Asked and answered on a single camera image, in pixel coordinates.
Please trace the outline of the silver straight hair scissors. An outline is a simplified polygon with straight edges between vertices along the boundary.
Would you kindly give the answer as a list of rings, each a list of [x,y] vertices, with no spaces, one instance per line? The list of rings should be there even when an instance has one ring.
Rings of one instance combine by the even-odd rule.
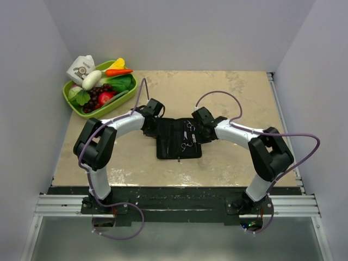
[[[192,140],[191,141],[185,141],[181,144],[182,152],[184,152],[188,147],[193,147],[197,145],[195,134],[192,134]]]

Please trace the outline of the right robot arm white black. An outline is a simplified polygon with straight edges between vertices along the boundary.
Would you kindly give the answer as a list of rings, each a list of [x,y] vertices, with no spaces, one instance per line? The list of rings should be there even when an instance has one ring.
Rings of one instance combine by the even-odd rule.
[[[250,152],[256,175],[231,206],[240,213],[255,213],[261,208],[262,200],[270,192],[276,178],[294,162],[293,154],[280,133],[273,127],[253,129],[235,124],[223,116],[214,118],[205,107],[196,109],[192,117],[197,123],[200,142],[225,140]]]

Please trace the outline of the silver thinning scissors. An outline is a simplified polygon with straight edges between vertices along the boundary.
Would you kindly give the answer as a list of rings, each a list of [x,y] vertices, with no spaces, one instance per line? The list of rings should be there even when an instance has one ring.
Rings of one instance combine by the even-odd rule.
[[[184,121],[184,140],[188,140],[188,132],[193,133],[195,131],[195,126],[190,121]]]

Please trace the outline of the black zip tool case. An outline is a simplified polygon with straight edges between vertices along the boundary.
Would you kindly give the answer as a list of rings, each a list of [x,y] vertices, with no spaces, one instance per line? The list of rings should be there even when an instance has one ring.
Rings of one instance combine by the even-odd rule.
[[[182,152],[181,144],[192,140],[193,133],[188,132],[188,140],[184,140],[184,121],[190,121],[194,126],[196,122],[193,118],[160,118],[158,119],[158,133],[156,137],[156,156],[160,160],[181,160],[196,159],[202,157],[201,144],[197,142],[196,146],[188,147]]]

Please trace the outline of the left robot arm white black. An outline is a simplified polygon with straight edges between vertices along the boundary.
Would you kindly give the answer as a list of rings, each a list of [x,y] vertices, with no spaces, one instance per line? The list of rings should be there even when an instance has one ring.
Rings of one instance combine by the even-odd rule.
[[[165,106],[155,99],[146,105],[113,119],[98,120],[90,118],[80,133],[73,152],[78,158],[78,165],[85,170],[89,195],[83,199],[86,208],[99,213],[107,213],[117,206],[129,206],[128,203],[113,203],[113,193],[108,181],[107,164],[109,163],[114,143],[117,138],[132,131],[150,131],[156,127],[156,119],[165,113]]]

